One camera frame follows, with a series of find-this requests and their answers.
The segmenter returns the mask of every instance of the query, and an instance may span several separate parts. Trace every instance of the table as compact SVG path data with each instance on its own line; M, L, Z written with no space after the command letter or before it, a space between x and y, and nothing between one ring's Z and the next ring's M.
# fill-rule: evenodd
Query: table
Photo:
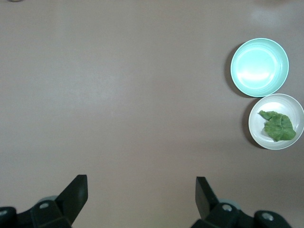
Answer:
M252 38L290 61L277 93L304 105L300 0L0 2L1 206L18 212L88 175L73 227L188 228L195 179L248 215L303 226L304 141L271 151L248 131L259 98L229 64Z

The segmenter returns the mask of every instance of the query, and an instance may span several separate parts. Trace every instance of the white bowl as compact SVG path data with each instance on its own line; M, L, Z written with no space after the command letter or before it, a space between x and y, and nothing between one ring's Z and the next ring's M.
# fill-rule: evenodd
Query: white bowl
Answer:
M267 136L263 130L266 120L259 114L261 110L266 112L275 111L287 115L296 132L295 137L292 140L275 142ZM284 149L294 144L301 137L304 130L304 110L293 97L285 94L272 94L255 104L250 112L248 125L253 139L259 145L270 150Z

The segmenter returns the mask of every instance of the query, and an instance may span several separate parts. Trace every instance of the green lettuce leaf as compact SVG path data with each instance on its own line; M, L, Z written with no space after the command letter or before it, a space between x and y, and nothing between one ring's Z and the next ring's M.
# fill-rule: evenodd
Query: green lettuce leaf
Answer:
M264 130L274 141L291 140L295 137L293 125L287 115L274 111L264 112L263 110L259 114L268 120L264 123Z

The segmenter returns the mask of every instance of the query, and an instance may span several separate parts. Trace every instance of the light blue bowl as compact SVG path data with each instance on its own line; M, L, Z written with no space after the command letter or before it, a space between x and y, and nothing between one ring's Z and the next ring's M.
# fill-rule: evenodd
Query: light blue bowl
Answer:
M241 45L231 61L231 76L244 94L263 97L285 82L289 62L284 49L273 40L256 38Z

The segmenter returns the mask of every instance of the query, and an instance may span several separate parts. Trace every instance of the bowl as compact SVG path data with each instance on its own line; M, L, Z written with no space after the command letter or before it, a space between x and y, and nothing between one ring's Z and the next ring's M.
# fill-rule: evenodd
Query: bowl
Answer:
M266 112L275 111L287 115L296 132L295 137L289 141L275 142L263 130L266 120L259 114L261 110ZM251 136L259 145L270 150L284 149L294 144L301 137L304 130L304 110L293 97L285 94L272 94L263 97L255 104L250 112L248 125Z
M288 57L275 41L256 38L241 45L231 61L231 76L244 94L264 97L276 92L285 82Z

